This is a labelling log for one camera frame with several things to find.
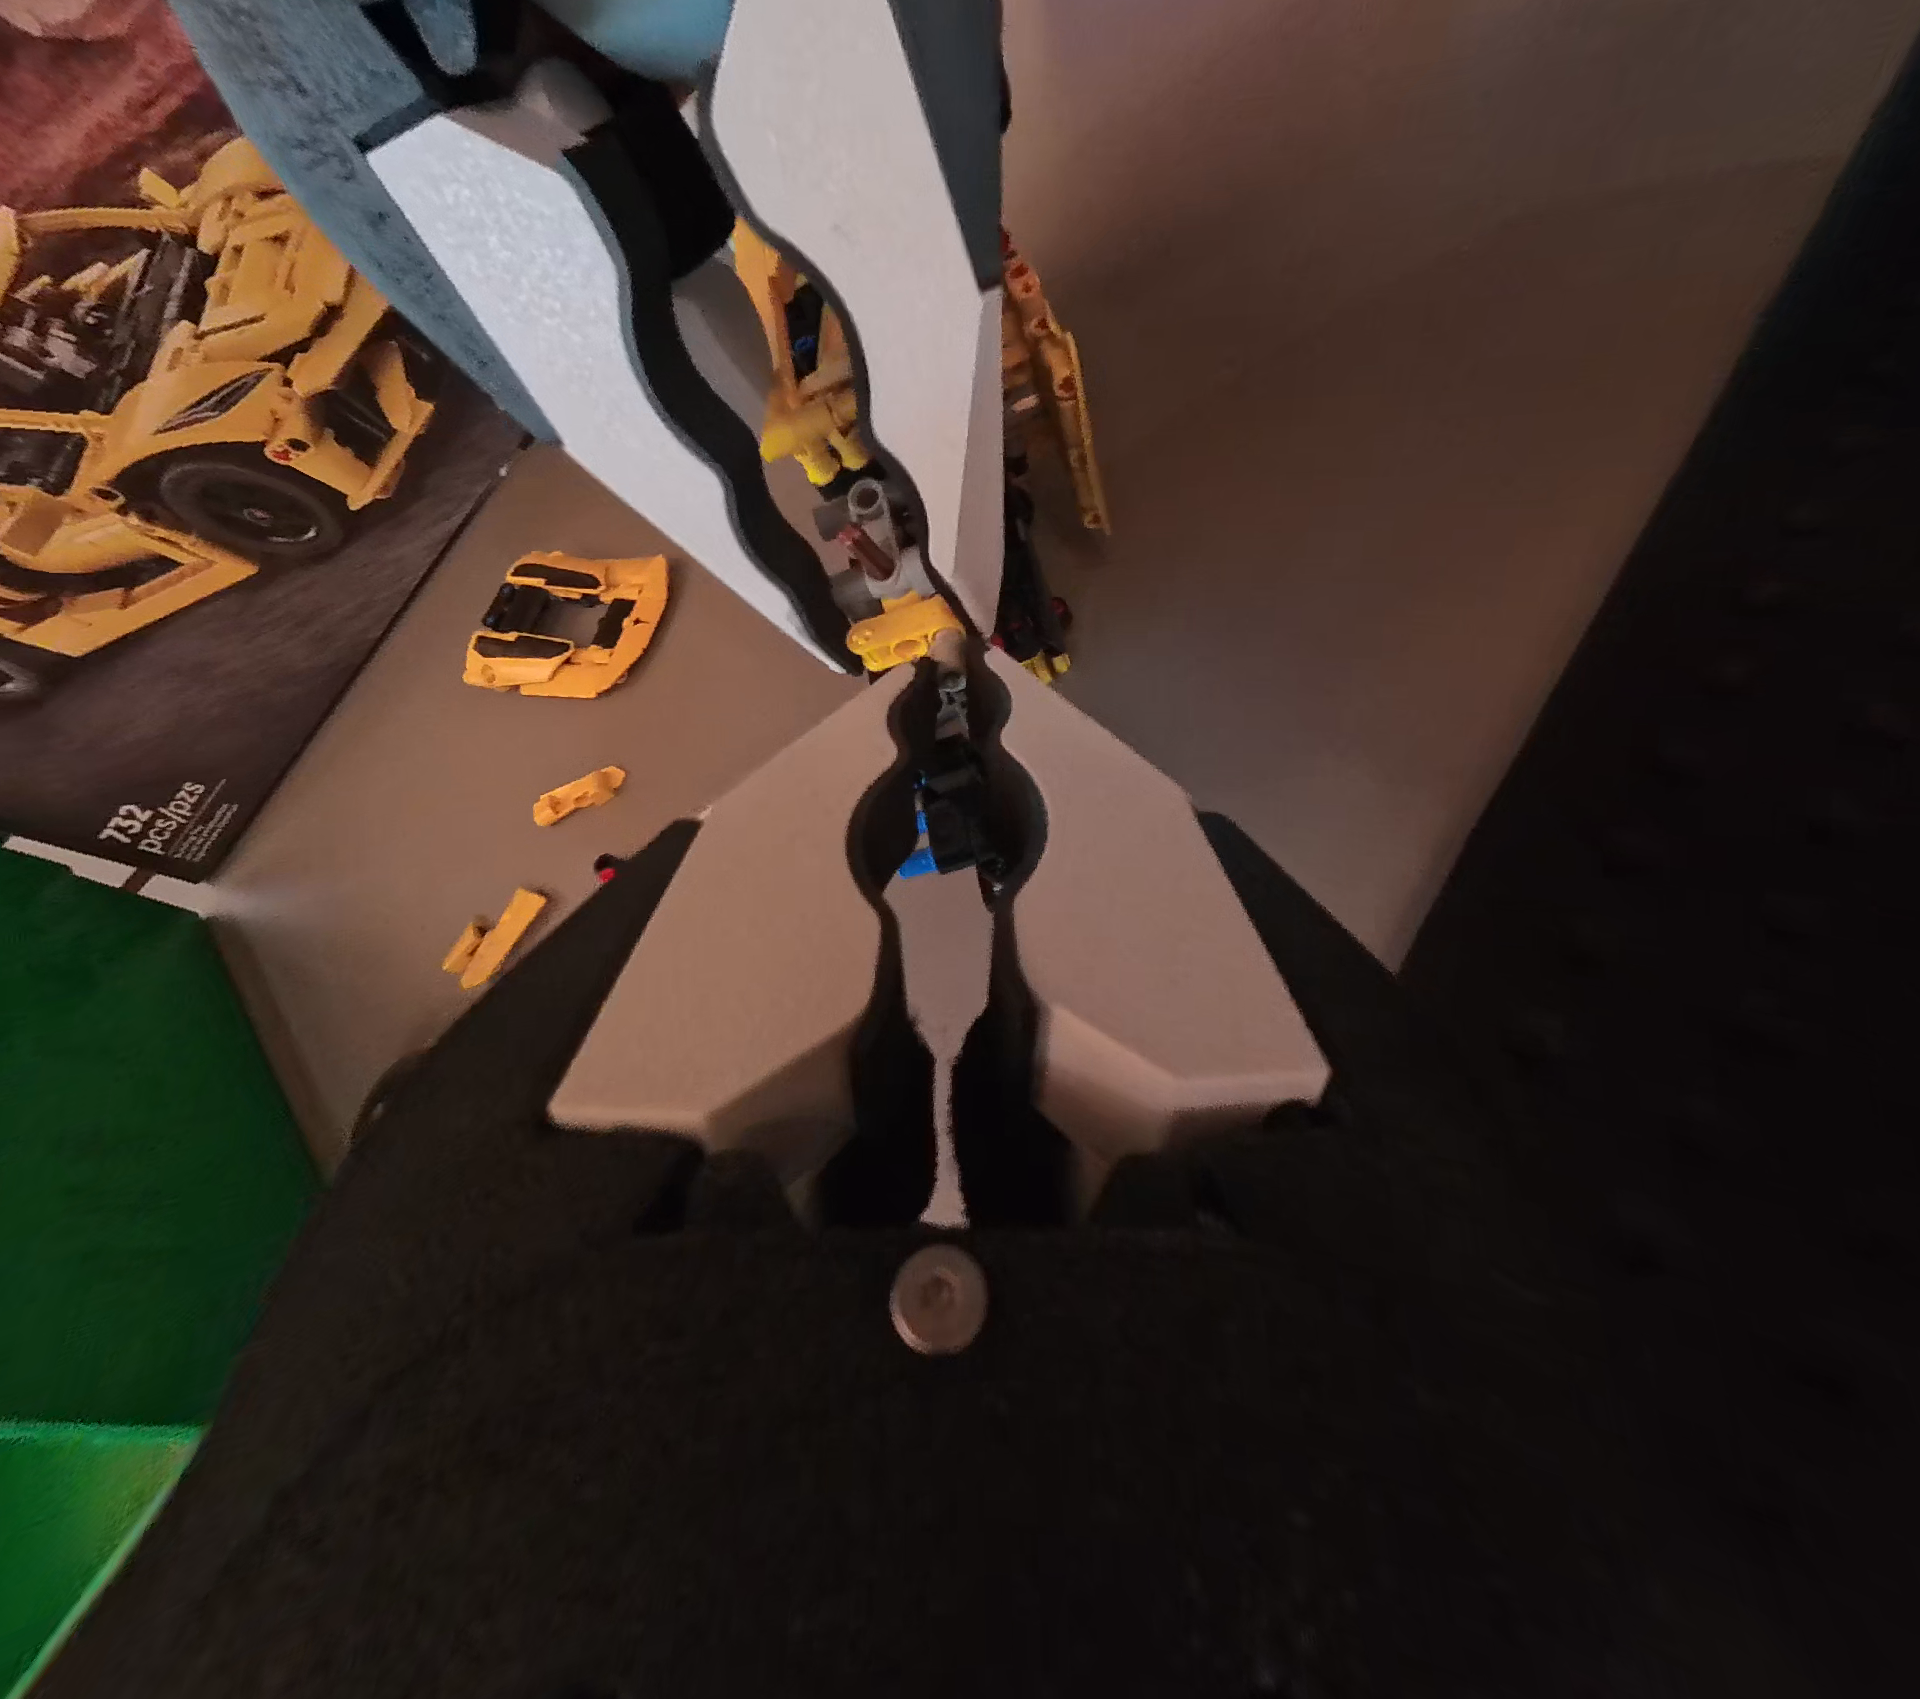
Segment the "yellow toy brick car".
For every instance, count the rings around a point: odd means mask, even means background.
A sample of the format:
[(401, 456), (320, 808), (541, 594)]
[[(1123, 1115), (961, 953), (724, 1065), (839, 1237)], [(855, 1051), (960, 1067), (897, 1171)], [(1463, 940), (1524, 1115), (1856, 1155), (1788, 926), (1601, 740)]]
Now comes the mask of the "yellow toy brick car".
[[(1043, 286), (1001, 238), (1001, 500), (1003, 554), (987, 642), (1043, 684), (1072, 666), (1073, 616), (1051, 590), (1036, 548), (1030, 490), (1034, 446), (1060, 454), (1079, 526), (1109, 530), (1077, 346), (1051, 314)], [(773, 384), (760, 428), (763, 464), (794, 464), (811, 490), (811, 522), (826, 546), (834, 600), (847, 620), (847, 652), (868, 674), (929, 656), (953, 628), (935, 608), (920, 532), (900, 482), (882, 470), (861, 424), (851, 344), (817, 284), (747, 222), (731, 228), (731, 270), (762, 322)]]

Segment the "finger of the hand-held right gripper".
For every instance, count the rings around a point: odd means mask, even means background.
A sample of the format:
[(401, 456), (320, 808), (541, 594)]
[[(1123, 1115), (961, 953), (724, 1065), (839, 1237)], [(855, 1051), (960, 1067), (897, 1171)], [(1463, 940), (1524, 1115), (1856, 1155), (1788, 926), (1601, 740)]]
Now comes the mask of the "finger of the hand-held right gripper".
[(747, 220), (832, 304), (859, 414), (980, 636), (1001, 526), (999, 286), (980, 284), (890, 0), (731, 0), (707, 138)]
[(822, 556), (760, 460), (772, 388), (745, 290), (686, 276), (659, 194), (577, 70), (414, 126), (370, 156), (567, 456), (829, 672), (851, 676)]

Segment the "black dimpled mat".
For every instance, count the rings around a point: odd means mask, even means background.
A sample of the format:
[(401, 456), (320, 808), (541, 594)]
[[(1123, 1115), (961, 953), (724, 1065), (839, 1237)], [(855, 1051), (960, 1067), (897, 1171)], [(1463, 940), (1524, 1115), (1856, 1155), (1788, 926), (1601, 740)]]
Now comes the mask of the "black dimpled mat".
[(1403, 959), (1699, 1545), (1661, 1691), (1915, 1695), (1908, 52)]

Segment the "yellow brick car panel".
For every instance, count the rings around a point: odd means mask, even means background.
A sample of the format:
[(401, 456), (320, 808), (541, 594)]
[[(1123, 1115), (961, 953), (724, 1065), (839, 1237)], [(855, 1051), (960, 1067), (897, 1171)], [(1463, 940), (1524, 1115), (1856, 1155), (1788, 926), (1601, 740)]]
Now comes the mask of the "yellow brick car panel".
[(528, 554), (508, 568), (465, 642), (463, 684), (526, 700), (598, 700), (649, 652), (668, 606), (664, 556)]

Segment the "dark car set box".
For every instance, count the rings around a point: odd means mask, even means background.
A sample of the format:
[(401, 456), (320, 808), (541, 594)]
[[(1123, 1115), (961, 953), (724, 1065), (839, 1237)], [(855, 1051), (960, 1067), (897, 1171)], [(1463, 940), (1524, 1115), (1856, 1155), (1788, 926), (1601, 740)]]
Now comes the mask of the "dark car set box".
[(524, 438), (164, 0), (3, 0), (3, 836), (222, 862)]

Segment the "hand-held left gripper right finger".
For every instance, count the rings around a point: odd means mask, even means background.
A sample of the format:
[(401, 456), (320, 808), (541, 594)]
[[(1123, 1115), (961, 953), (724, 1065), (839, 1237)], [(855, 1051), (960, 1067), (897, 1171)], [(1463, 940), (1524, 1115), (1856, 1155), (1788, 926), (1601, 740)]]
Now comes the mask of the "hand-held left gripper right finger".
[(990, 652), (1011, 866), (956, 1063), (971, 1227), (1049, 1227), (1126, 1159), (1313, 1107), (1332, 1063), (1188, 792)]

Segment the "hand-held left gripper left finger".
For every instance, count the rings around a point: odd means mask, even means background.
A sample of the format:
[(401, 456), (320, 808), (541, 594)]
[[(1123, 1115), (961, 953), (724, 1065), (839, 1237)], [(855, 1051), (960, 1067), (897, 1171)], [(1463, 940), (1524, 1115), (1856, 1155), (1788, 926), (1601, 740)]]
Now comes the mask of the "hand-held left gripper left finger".
[(749, 1153), (836, 1225), (921, 1217), (933, 1061), (887, 894), (929, 720), (924, 672), (895, 668), (707, 810), (548, 1101), (557, 1127)]

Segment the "black grey brick assembly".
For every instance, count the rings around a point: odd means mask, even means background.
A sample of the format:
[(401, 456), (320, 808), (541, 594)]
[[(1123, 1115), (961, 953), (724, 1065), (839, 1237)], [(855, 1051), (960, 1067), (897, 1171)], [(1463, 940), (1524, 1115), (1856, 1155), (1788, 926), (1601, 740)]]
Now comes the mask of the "black grey brick assembly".
[(900, 728), (909, 840), (891, 870), (897, 880), (969, 882), (990, 912), (1013, 896), (1036, 822), (1005, 750), (1011, 710), (990, 668), (916, 662)]

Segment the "green plastic bin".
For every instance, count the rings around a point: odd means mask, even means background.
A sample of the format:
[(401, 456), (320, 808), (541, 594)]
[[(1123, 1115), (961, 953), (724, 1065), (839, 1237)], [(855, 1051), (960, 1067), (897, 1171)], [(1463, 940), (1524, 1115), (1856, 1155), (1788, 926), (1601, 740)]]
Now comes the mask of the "green plastic bin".
[(179, 1479), (317, 1193), (209, 936), (3, 852), (3, 1695)]

